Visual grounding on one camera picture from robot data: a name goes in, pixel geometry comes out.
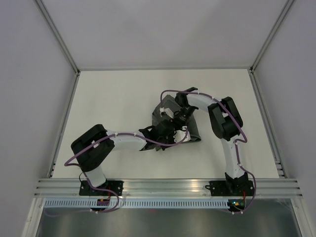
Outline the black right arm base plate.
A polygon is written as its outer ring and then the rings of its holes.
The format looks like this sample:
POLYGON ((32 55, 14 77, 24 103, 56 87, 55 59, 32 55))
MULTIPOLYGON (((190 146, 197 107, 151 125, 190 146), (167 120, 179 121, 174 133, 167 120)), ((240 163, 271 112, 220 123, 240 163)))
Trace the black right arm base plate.
POLYGON ((238 186, 233 191, 231 191, 225 181, 210 181, 208 185, 205 186, 212 197, 247 197, 254 195, 254 185, 252 181, 248 181, 245 185, 238 186))

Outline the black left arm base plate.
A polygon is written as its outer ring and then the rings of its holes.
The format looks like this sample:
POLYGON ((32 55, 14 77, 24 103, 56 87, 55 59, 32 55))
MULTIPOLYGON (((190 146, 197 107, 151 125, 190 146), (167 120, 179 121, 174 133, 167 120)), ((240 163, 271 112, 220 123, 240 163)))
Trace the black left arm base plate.
POLYGON ((121 196, 123 191, 123 181, 108 180, 105 184, 95 189, 93 189, 86 180, 81 181, 79 196, 114 196, 113 193, 108 192, 105 189, 111 190, 118 196, 121 196))

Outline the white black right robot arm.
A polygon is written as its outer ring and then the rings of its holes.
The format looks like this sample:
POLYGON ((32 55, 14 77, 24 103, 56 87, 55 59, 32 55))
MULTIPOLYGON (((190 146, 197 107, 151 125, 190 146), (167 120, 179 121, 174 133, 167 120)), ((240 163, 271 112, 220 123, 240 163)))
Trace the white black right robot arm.
POLYGON ((211 128, 220 139, 226 162, 225 182, 209 182, 213 196, 254 196, 256 180, 254 175, 241 164, 240 143, 247 143, 242 130, 243 121, 231 97, 216 99, 191 87, 176 94, 175 101, 185 112, 179 112, 180 118, 188 117, 192 110, 203 110, 208 113, 211 128))

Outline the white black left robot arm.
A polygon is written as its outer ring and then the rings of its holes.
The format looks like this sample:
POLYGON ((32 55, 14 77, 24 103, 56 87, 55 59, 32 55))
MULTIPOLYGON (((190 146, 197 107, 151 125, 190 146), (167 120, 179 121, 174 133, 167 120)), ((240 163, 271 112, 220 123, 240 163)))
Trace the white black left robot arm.
POLYGON ((163 120, 158 125, 139 129, 136 133, 106 130, 102 124, 89 129, 71 144, 76 160, 90 181, 90 189, 98 196, 107 192, 106 176, 101 168, 105 158, 114 151, 147 151, 174 144, 175 125, 163 120))

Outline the grey cloth napkin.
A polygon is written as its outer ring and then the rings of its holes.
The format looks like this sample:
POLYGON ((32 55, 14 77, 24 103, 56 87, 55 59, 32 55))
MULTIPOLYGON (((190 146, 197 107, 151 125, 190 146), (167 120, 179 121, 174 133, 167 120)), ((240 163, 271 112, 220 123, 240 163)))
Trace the grey cloth napkin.
MULTIPOLYGON (((158 104, 154 111, 152 112, 152 125, 157 125, 159 122, 161 122, 164 119, 168 119, 168 115, 161 116, 160 115, 160 108, 169 108, 173 113, 176 113, 181 109, 181 106, 175 101, 175 98, 171 95, 167 94, 162 99, 162 105, 158 104)), ((201 136, 198 131, 198 126, 195 120, 194 115, 191 115, 191 117, 188 120, 188 131, 191 136, 191 140, 189 142, 199 142, 201 141, 201 136)))

